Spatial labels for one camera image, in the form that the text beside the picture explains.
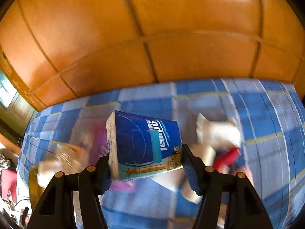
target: orange wall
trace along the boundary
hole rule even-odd
[[[207,77],[293,82],[305,31],[285,0],[16,0],[1,69],[36,109],[116,88]]]

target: window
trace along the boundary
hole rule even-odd
[[[9,82],[4,73],[0,71],[0,102],[4,107],[7,108],[9,106],[16,93],[17,90]]]

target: tissue pack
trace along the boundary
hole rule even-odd
[[[182,167],[176,121],[113,111],[106,128],[112,179],[148,177]]]

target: bed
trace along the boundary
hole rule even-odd
[[[176,120],[183,143],[196,142],[196,118],[234,117],[242,132],[242,155],[231,166],[249,166],[255,189],[274,228],[286,227],[305,198],[305,109],[294,86],[258,79],[203,79],[103,92],[50,106],[28,125],[18,172],[54,154],[57,142],[80,146],[80,135],[113,110]],[[108,190],[101,199],[109,228],[187,228],[198,205],[150,178],[136,192]]]

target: blue tissue package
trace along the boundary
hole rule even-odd
[[[113,179],[148,177],[182,167],[176,121],[113,111],[106,128]]]

